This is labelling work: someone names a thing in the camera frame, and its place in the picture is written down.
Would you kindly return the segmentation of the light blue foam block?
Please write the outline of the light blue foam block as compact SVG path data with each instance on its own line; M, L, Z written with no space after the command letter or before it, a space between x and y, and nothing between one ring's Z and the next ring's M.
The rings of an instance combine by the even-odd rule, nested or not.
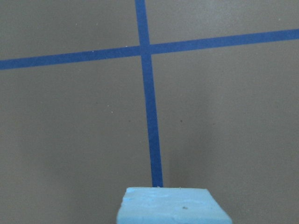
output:
M230 224L232 219L207 189L129 187L118 224Z

